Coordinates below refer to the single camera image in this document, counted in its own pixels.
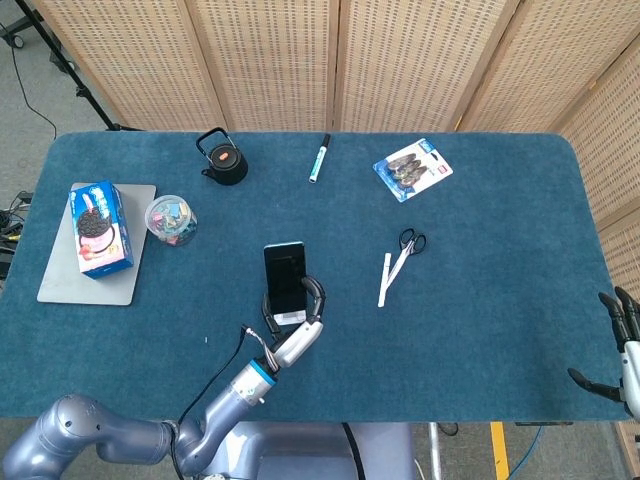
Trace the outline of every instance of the black smartphone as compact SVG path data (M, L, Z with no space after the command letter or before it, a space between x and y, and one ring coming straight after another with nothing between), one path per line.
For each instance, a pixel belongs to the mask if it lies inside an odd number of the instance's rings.
M307 274L304 243L267 245L264 264L274 319L280 324L295 323L298 317L304 320L307 309L307 291L301 281Z

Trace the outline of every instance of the blue carpet table surface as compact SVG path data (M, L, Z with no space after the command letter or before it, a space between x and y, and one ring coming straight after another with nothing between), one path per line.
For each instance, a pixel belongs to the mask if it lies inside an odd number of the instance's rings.
M372 165L422 136L454 174L400 204ZM228 187L200 174L197 137L92 132L53 144L0 300L0 416L38 415L78 392L122 414L176 418L242 323L267 334L264 245L301 240L327 292L325 329L252 419L624 418L566 372L617 384L620 365L597 298L610 279L563 138L339 133L310 184L322 133L236 133L249 173ZM182 196L198 232L180 248L147 236L129 307L38 303L68 190L103 179ZM429 247L407 260L380 309L384 253L395 261L407 227ZM245 342L195 412L259 355Z

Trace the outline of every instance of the marker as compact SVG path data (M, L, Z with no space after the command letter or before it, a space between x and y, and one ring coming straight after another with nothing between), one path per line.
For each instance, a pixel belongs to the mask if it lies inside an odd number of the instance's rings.
M316 161L313 164L313 168L311 169L311 175L309 176L309 181L311 183L316 183L316 180L318 179L318 173L320 172L320 167L322 166L322 161L324 160L324 154L327 153L329 140L331 140L331 135L327 133L324 136L322 146L320 147L320 150L318 150L318 156L316 157Z
M387 297L387 283L389 280L389 267L391 266L391 254L384 254L384 266L382 267L382 279L380 280L380 295L378 296L378 307L384 307Z

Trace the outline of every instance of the scissors handle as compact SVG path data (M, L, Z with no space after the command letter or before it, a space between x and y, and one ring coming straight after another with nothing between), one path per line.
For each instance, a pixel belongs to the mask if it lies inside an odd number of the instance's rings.
M400 248L404 250L412 243L409 255L422 252L427 246L427 237L422 233L416 233L413 228L407 228L400 234Z

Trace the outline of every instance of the floor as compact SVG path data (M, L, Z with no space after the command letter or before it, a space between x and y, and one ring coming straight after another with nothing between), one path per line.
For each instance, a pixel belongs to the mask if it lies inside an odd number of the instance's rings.
M8 25L20 12L11 0L0 0L0 22ZM104 124L82 98L75 84L48 61L48 50L37 33L22 34L25 46L16 59L32 105L49 117L58 135L82 130L103 130ZM8 207L20 190L33 191L43 160L53 140L52 127L30 112L23 101L13 70L11 50L0 42L0 207ZM0 457L34 419L0 419ZM509 466L513 469L536 434L536 427L505 424ZM416 457L429 477L428 427L414 427ZM445 480L496 478L488 424L461 424L454 437L440 435ZM108 465L88 449L69 468L65 479L108 478L174 479L166 459L154 467ZM544 430L530 460L518 478L565 480L617 480L630 478L625 470L611 424L583 423Z

